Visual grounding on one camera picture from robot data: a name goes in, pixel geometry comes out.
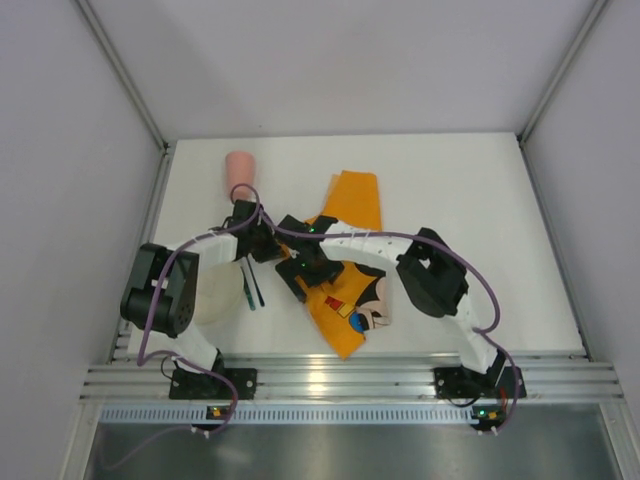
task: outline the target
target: pink cylinder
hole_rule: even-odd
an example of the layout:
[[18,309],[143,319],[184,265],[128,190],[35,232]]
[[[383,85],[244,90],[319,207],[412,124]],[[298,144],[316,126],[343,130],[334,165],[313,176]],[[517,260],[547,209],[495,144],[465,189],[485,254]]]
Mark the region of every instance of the pink cylinder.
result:
[[[231,197],[231,189],[239,183],[247,183],[253,186],[256,174],[256,159],[249,152],[234,151],[225,157],[227,168],[227,195]],[[237,199],[248,200],[251,198],[251,190],[246,187],[236,188],[232,201]]]

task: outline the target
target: yellow cloth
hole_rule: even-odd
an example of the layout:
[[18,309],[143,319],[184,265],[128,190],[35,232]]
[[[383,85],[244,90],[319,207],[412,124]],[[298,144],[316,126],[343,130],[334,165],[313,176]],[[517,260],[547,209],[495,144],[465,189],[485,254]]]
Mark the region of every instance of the yellow cloth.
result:
[[[376,176],[347,171],[334,175],[321,215],[354,227],[381,230]],[[344,271],[333,284],[325,282],[314,288],[307,288],[304,282],[300,284],[318,329],[340,358],[346,359],[365,342],[363,330],[387,325],[389,320],[384,272],[343,263]]]

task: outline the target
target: purple cable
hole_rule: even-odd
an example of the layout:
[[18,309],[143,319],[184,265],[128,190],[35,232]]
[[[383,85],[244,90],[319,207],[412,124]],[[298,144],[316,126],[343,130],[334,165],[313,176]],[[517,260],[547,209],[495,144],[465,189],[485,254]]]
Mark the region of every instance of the purple cable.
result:
[[[245,220],[244,222],[234,226],[234,227],[229,227],[229,228],[225,228],[222,230],[217,230],[217,231],[209,231],[206,233],[203,233],[201,235],[198,235],[194,238],[192,238],[191,240],[183,243],[182,245],[180,245],[178,248],[176,248],[173,253],[171,255],[169,255],[169,258],[167,258],[167,261],[165,262],[164,266],[162,267],[162,271],[160,272],[160,275],[158,276],[158,280],[157,280],[157,285],[153,291],[153,295],[151,297],[151,303],[149,305],[149,313],[147,314],[147,321],[145,323],[144,326],[144,333],[142,335],[142,341],[140,342],[140,351],[138,352],[138,359],[137,359],[137,364],[139,367],[142,367],[143,365],[145,365],[149,360],[151,360],[153,357],[157,357],[157,356],[170,356],[170,357],[175,357],[175,359],[181,363],[183,363],[184,365],[191,367],[194,370],[197,370],[200,373],[204,373],[205,375],[209,375],[210,377],[215,378],[216,380],[221,381],[222,383],[224,383],[227,387],[229,387],[229,389],[231,390],[231,394],[232,394],[232,400],[231,400],[231,405],[229,406],[229,413],[227,414],[227,416],[224,418],[223,422],[218,426],[218,428],[216,428],[215,430],[212,431],[212,433],[220,433],[223,430],[225,430],[228,426],[229,426],[229,422],[231,421],[231,418],[233,417],[233,414],[236,411],[236,407],[238,406],[238,390],[236,389],[235,385],[233,385],[233,383],[231,383],[226,377],[224,377],[223,375],[220,375],[219,373],[216,372],[212,372],[210,370],[206,370],[198,365],[196,365],[195,363],[190,362],[189,360],[181,357],[179,354],[177,354],[176,352],[173,352],[171,350],[156,350],[154,352],[149,353],[148,355],[145,355],[145,352],[147,350],[147,344],[149,343],[149,335],[151,334],[151,326],[153,325],[153,319],[156,315],[156,311],[158,309],[158,303],[160,301],[160,294],[162,293],[162,285],[164,283],[164,280],[167,278],[167,275],[169,274],[169,270],[171,270],[171,267],[173,265],[173,263],[175,262],[176,258],[178,257],[178,255],[180,254],[180,252],[183,252],[184,250],[186,250],[187,248],[193,246],[194,244],[196,244],[199,241],[202,240],[207,240],[209,238],[213,238],[217,235],[221,235],[224,233],[232,233],[238,230],[242,230],[243,228],[247,227],[249,224],[251,224],[251,222],[253,222],[259,213],[260,210],[260,197],[258,196],[258,192],[256,192],[253,187],[251,187],[251,185],[247,185],[247,184],[243,184],[240,183],[236,186],[234,186],[231,189],[231,193],[230,195],[233,195],[233,192],[239,188],[239,187],[249,187],[251,190],[254,191],[254,194],[256,196],[256,209],[253,211],[253,213],[251,214],[251,216]],[[122,460],[120,460],[119,462],[117,462],[114,466],[112,466],[112,469],[116,469],[118,468],[120,465],[122,465],[124,462],[126,462],[127,460],[129,460],[133,455],[135,455],[138,451],[140,451],[142,448],[146,447],[148,444],[150,444],[151,442],[153,442],[156,438],[160,437],[161,435],[164,435],[165,433],[169,433],[172,432],[174,430],[180,430],[180,429],[185,429],[185,428],[189,428],[186,426],[179,426],[179,427],[171,427],[167,430],[163,430],[162,432],[159,432],[155,435],[153,435],[152,437],[149,437],[147,440],[145,440],[144,442],[142,442],[138,447],[136,447],[132,452],[130,452],[129,454],[127,454]]]
[[104,444],[103,444],[101,445],[99,450],[100,464],[102,468],[105,470],[109,470],[109,471],[116,470],[120,468],[122,465],[124,465],[125,463],[127,463],[129,460],[131,460],[140,451],[144,450],[146,447],[148,447],[153,442],[155,442],[158,438],[164,436],[167,433],[177,432],[181,430],[183,431],[191,430],[191,427],[187,427],[186,425],[178,425],[174,427],[165,428],[164,430],[154,433],[153,435],[150,435],[149,437],[145,438],[142,442],[140,442],[136,447],[134,447],[129,453],[127,453],[124,457],[122,457],[116,463],[112,463],[111,465],[105,465],[104,463]]
[[[224,234],[224,233],[232,233],[232,232],[236,232],[238,230],[242,230],[243,228],[245,228],[249,224],[251,224],[251,222],[253,222],[258,215],[274,231],[280,232],[280,233],[282,233],[284,235],[290,235],[290,236],[298,237],[298,238],[326,239],[326,238],[351,238],[351,237],[365,237],[365,236],[368,236],[368,237],[399,237],[399,238],[406,238],[406,239],[409,239],[409,240],[412,240],[412,241],[417,241],[417,242],[421,242],[421,243],[430,245],[433,248],[436,248],[437,250],[440,250],[441,252],[445,253],[446,255],[449,255],[455,261],[457,261],[458,263],[463,265],[468,271],[470,271],[473,274],[473,276],[475,276],[478,279],[480,284],[483,286],[483,288],[487,292],[487,294],[489,296],[489,299],[491,300],[491,304],[493,305],[494,312],[495,312],[493,322],[487,328],[474,328],[473,331],[478,333],[479,335],[481,335],[494,348],[502,351],[504,353],[505,357],[507,358],[507,360],[509,361],[509,363],[511,364],[511,368],[512,368],[513,373],[514,373],[514,379],[515,379],[515,382],[516,382],[516,385],[515,385],[515,388],[514,388],[514,396],[513,396],[512,403],[511,403],[511,408],[509,409],[509,412],[507,413],[507,418],[502,423],[502,425],[500,425],[500,427],[498,427],[496,429],[496,433],[501,431],[507,425],[507,423],[513,417],[514,409],[515,409],[515,406],[516,406],[516,404],[518,402],[518,396],[520,394],[520,375],[518,373],[518,369],[516,368],[516,364],[515,364],[515,362],[513,360],[513,357],[509,354],[509,352],[507,352],[504,348],[502,348],[500,345],[498,345],[496,342],[494,342],[488,336],[488,334],[490,332],[494,331],[498,327],[498,325],[500,323],[500,315],[501,315],[501,313],[500,313],[500,304],[498,303],[498,298],[497,298],[495,292],[493,291],[493,289],[491,288],[491,285],[489,285],[489,282],[487,282],[487,280],[482,276],[482,274],[478,271],[478,269],[476,269],[472,264],[470,264],[467,260],[465,260],[463,257],[458,255],[456,252],[454,252],[453,250],[448,248],[446,245],[443,245],[441,243],[438,243],[438,242],[436,242],[434,240],[431,240],[431,239],[428,239],[428,238],[419,237],[417,235],[410,235],[410,234],[401,233],[401,232],[362,232],[362,233],[356,233],[356,234],[348,234],[348,233],[344,233],[344,234],[340,234],[340,233],[336,233],[336,234],[315,234],[315,233],[299,233],[299,232],[295,232],[295,231],[292,231],[292,230],[287,230],[287,229],[284,229],[284,228],[280,228],[279,226],[277,226],[271,220],[271,218],[269,218],[269,215],[267,215],[267,213],[262,208],[262,204],[260,203],[260,195],[258,194],[258,191],[255,188],[253,188],[253,186],[251,186],[249,184],[246,184],[246,183],[239,183],[239,184],[235,185],[231,189],[231,192],[229,193],[229,196],[231,197],[232,201],[233,201],[233,192],[237,188],[240,188],[240,187],[247,187],[249,190],[251,190],[251,192],[253,192],[253,194],[256,197],[256,199],[255,199],[256,208],[253,211],[253,213],[251,214],[251,216],[247,220],[245,220],[244,222],[242,222],[242,223],[240,223],[240,224],[238,224],[238,225],[236,225],[234,227],[229,227],[229,228],[218,230],[218,231],[215,231],[215,232],[210,231],[210,232],[206,232],[204,234],[201,234],[201,235],[198,235],[198,236],[194,237],[193,239],[185,242],[184,244],[182,244],[178,248],[176,248],[176,250],[169,256],[169,258],[165,262],[164,267],[162,268],[162,271],[160,272],[160,275],[158,276],[157,285],[156,285],[156,287],[154,289],[153,296],[151,297],[151,304],[149,306],[149,314],[147,315],[147,321],[146,321],[146,324],[145,324],[144,334],[142,336],[142,342],[141,342],[141,345],[140,345],[140,352],[138,353],[138,359],[137,359],[138,366],[143,366],[151,358],[153,358],[155,356],[158,356],[158,355],[178,356],[175,352],[168,351],[168,350],[159,350],[159,351],[151,352],[150,354],[145,356],[145,351],[146,351],[146,348],[147,348],[147,344],[149,342],[149,335],[150,335],[150,332],[151,332],[151,326],[153,324],[153,318],[155,317],[156,310],[158,308],[158,303],[160,301],[160,294],[162,293],[162,285],[164,283],[164,280],[166,279],[166,277],[167,277],[167,275],[169,273],[169,270],[171,269],[171,266],[175,262],[175,259],[180,254],[180,252],[183,252],[184,250],[186,250],[187,248],[193,246],[195,243],[197,243],[199,241],[207,240],[209,238],[215,237],[216,235],[221,235],[221,234]],[[216,430],[214,430],[215,433],[221,432],[222,430],[224,430],[225,428],[228,427],[229,422],[230,422],[231,418],[233,417],[233,414],[234,414],[235,409],[236,409],[237,404],[238,404],[238,392],[237,392],[235,386],[227,378],[225,378],[222,375],[219,375],[219,374],[217,374],[215,372],[211,372],[211,371],[205,370],[205,369],[203,369],[203,368],[191,363],[190,361],[188,361],[186,359],[178,358],[178,360],[181,361],[182,363],[184,363],[185,365],[187,365],[187,366],[189,366],[189,367],[191,367],[191,368],[193,368],[193,369],[195,369],[195,370],[197,370],[197,371],[199,371],[201,373],[204,373],[204,374],[209,375],[209,376],[211,376],[213,378],[216,378],[217,380],[222,381],[232,391],[233,400],[232,400],[231,406],[229,408],[229,414],[225,418],[224,422]],[[167,429],[166,431],[160,432],[160,434],[168,433],[169,431],[174,431],[174,430],[178,430],[178,427],[172,427],[172,429]],[[126,460],[131,458],[131,456],[134,455],[137,451],[139,451],[140,449],[144,448],[146,445],[148,445],[153,440],[158,438],[160,436],[160,434],[156,434],[153,437],[150,437],[149,439],[145,440],[140,446],[136,447],[136,449],[133,452],[128,454],[123,460],[118,462],[116,464],[116,466],[113,467],[113,468],[117,468],[119,465],[121,465]]]
[[[258,192],[256,192],[255,189],[253,189],[253,188],[251,188],[251,190],[253,191],[253,193],[256,195],[256,198],[257,198],[257,193]],[[296,231],[293,231],[293,230],[287,230],[285,228],[279,227],[278,225],[276,225],[273,222],[273,220],[271,220],[269,215],[262,208],[260,208],[260,217],[274,231],[279,232],[279,233],[284,234],[284,235],[297,237],[297,238],[308,238],[308,239],[311,239],[311,240],[313,240],[313,239],[323,240],[323,239],[327,239],[327,238],[352,238],[352,237],[398,237],[398,238],[406,238],[408,240],[412,240],[412,241],[415,241],[415,242],[420,242],[420,243],[424,243],[424,244],[430,245],[433,248],[436,248],[436,249],[440,250],[441,252],[443,252],[444,254],[450,256],[451,258],[453,258],[455,261],[457,261],[461,265],[463,265],[468,271],[470,271],[473,274],[474,277],[476,277],[478,279],[480,284],[483,286],[483,288],[487,292],[487,295],[489,296],[489,299],[491,300],[491,304],[493,305],[493,309],[494,309],[494,312],[495,312],[494,319],[493,319],[493,322],[491,323],[491,325],[489,325],[487,328],[477,328],[476,327],[476,328],[473,328],[473,331],[475,333],[477,333],[478,335],[482,336],[482,338],[484,338],[487,341],[487,343],[489,343],[491,346],[493,346],[497,350],[499,350],[502,353],[504,353],[505,358],[511,364],[511,370],[513,371],[513,378],[514,378],[514,381],[515,381],[513,400],[511,402],[511,408],[507,412],[507,417],[505,418],[505,421],[499,427],[496,428],[496,430],[495,430],[496,434],[498,432],[502,431],[502,429],[511,421],[511,419],[513,418],[513,414],[515,412],[516,404],[518,403],[518,397],[520,395],[520,380],[521,380],[520,379],[520,374],[518,372],[518,368],[516,367],[515,361],[513,360],[513,357],[511,356],[511,354],[509,352],[507,352],[507,350],[502,348],[502,346],[497,344],[494,340],[492,340],[488,335],[490,332],[494,331],[498,327],[498,325],[500,324],[500,317],[501,317],[500,304],[498,302],[498,297],[496,296],[496,293],[494,292],[493,288],[491,288],[491,285],[489,285],[489,282],[487,282],[487,280],[484,278],[484,276],[482,276],[482,274],[478,271],[478,269],[475,268],[471,263],[469,263],[467,260],[465,260],[463,257],[458,255],[456,252],[451,250],[446,245],[443,245],[443,244],[441,244],[439,242],[436,242],[436,241],[428,239],[428,238],[420,237],[418,235],[410,235],[410,234],[401,233],[401,232],[358,232],[358,233],[355,233],[355,234],[352,234],[352,233],[332,233],[332,234],[300,233],[300,232],[296,232]]]

